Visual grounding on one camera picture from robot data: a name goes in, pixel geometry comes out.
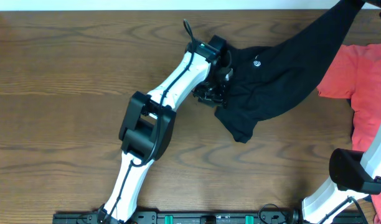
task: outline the wood grain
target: wood grain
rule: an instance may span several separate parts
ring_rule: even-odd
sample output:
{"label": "wood grain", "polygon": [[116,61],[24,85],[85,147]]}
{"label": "wood grain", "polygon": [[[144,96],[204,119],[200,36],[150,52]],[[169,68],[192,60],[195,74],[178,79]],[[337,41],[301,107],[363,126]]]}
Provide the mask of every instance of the wood grain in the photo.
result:
{"label": "wood grain", "polygon": [[[275,45],[324,11],[0,12],[0,223],[51,223],[56,211],[106,202],[120,166],[118,130],[134,91],[160,84],[189,38]],[[381,43],[377,11],[362,11],[346,44]],[[160,210],[290,207],[350,148],[352,111],[312,93],[235,143],[214,110],[191,96],[138,205]],[[372,221],[374,210],[362,203]]]}

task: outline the cable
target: cable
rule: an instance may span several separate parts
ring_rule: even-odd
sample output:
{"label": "cable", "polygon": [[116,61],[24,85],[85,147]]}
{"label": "cable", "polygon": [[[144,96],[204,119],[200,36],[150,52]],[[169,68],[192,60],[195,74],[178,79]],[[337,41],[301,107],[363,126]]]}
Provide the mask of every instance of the cable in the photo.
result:
{"label": "cable", "polygon": [[362,217],[362,221],[363,221],[363,223],[364,223],[364,224],[368,224],[368,221],[367,221],[367,219],[366,219],[366,217],[365,217],[365,214],[364,214],[364,212],[362,211],[362,209],[361,209],[361,207],[360,207],[358,201],[357,201],[354,197],[348,197],[348,199],[350,199],[351,201],[354,202],[355,206],[356,206],[357,209],[358,209],[359,214],[360,214],[361,217]]}
{"label": "cable", "polygon": [[262,206],[260,209],[259,209],[259,211],[258,211],[258,218],[261,220],[261,222],[263,222],[264,224],[269,224],[269,223],[267,223],[266,221],[264,221],[264,219],[262,219],[261,218],[261,211],[265,208],[265,207],[267,207],[267,206],[274,206],[274,207],[276,207],[278,210],[279,210],[279,212],[285,217],[285,222],[284,223],[287,223],[287,221],[288,221],[288,219],[289,219],[289,216],[288,215],[285,215],[281,210],[280,210],[280,208],[277,206],[277,205],[275,205],[275,204],[272,204],[272,203],[268,203],[268,204],[265,204],[264,206]]}
{"label": "cable", "polygon": [[358,212],[362,217],[363,223],[368,224],[362,209],[360,208],[358,202],[356,201],[356,199],[354,197],[347,197],[347,199],[345,199],[336,208],[334,208],[331,212],[329,212],[329,214],[327,214],[318,224],[323,224],[329,217],[331,217],[333,214],[335,214],[340,208],[345,206],[347,203],[352,203],[352,202],[354,202],[355,206],[358,208]]}
{"label": "cable", "polygon": [[163,91],[163,94],[161,96],[161,99],[160,99],[160,103],[159,103],[159,110],[158,110],[158,120],[157,120],[157,125],[156,125],[156,138],[154,140],[154,144],[153,144],[153,148],[152,148],[152,151],[149,155],[149,157],[142,163],[140,164],[134,164],[133,161],[131,161],[132,163],[132,166],[133,167],[141,167],[141,166],[144,166],[146,165],[148,162],[150,162],[150,160],[152,159],[153,155],[154,155],[154,152],[156,151],[156,148],[158,146],[158,141],[159,141],[159,137],[160,137],[160,128],[161,128],[161,116],[162,116],[162,107],[163,107],[163,103],[164,103],[164,99],[166,98],[167,96],[167,93],[168,91],[171,89],[171,87],[181,78],[181,76],[183,76],[183,74],[185,74],[186,71],[188,71],[188,69],[191,67],[192,65],[192,62],[193,62],[193,58],[194,58],[194,54],[195,54],[195,48],[196,48],[196,45],[195,45],[195,38],[193,36],[193,33],[192,33],[192,29],[188,23],[188,20],[184,19],[184,27],[185,27],[185,30],[186,32],[190,35],[190,38],[192,39],[191,41],[191,44],[192,44],[192,52],[191,52],[191,55],[190,55],[190,60],[189,60],[189,63],[186,65],[185,69],[177,76],[177,78],[175,78],[171,83],[170,85]]}
{"label": "cable", "polygon": [[118,196],[117,196],[116,202],[115,202],[115,204],[113,205],[113,207],[111,208],[111,211],[110,211],[109,215],[103,219],[102,224],[105,224],[107,221],[110,220],[110,218],[111,218],[111,214],[113,214],[113,211],[116,209],[116,207],[117,207],[117,203],[118,203],[118,202],[120,201],[120,199],[121,199],[121,193],[123,193],[124,184],[125,184],[125,182],[126,182],[126,180],[127,180],[129,171],[131,170],[132,166],[133,166],[133,163],[132,163],[132,161],[131,161],[131,162],[129,163],[129,165],[128,165],[128,169],[127,169],[126,175],[124,176],[123,183],[121,183],[120,192],[119,192],[119,194],[118,194]]}

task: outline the white logo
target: white logo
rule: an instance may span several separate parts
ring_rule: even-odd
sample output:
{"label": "white logo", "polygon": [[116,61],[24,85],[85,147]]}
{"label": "white logo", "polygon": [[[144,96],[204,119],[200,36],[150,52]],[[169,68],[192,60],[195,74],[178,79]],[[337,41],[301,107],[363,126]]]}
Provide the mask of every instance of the white logo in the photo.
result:
{"label": "white logo", "polygon": [[261,65],[260,61],[257,61],[257,60],[254,61],[254,66],[259,67],[260,65]]}

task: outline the black mounting rail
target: black mounting rail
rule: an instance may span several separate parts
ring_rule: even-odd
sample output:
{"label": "black mounting rail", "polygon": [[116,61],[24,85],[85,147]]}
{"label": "black mounting rail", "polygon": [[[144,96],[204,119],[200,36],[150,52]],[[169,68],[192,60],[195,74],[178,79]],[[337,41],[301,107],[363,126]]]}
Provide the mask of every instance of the black mounting rail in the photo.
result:
{"label": "black mounting rail", "polygon": [[[302,223],[297,210],[261,211],[260,216],[268,224],[297,224]],[[109,224],[117,224],[112,218]],[[135,212],[127,224],[264,224],[258,213],[169,213],[169,212]],[[343,211],[338,214],[333,224],[362,224],[362,217],[358,212]],[[57,213],[52,224],[100,224],[98,213]]]}

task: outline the clothing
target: clothing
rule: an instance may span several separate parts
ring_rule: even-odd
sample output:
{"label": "clothing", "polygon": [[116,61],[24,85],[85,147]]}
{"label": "clothing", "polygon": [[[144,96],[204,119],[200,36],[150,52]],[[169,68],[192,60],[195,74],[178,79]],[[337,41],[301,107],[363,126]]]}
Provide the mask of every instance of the clothing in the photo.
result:
{"label": "clothing", "polygon": [[[351,99],[352,149],[368,150],[381,124],[381,44],[341,46],[317,89],[319,96]],[[381,222],[381,194],[372,200]]]}
{"label": "clothing", "polygon": [[364,2],[341,0],[293,38],[276,47],[229,47],[234,75],[227,108],[215,116],[246,143],[257,122],[294,108],[321,82]]}

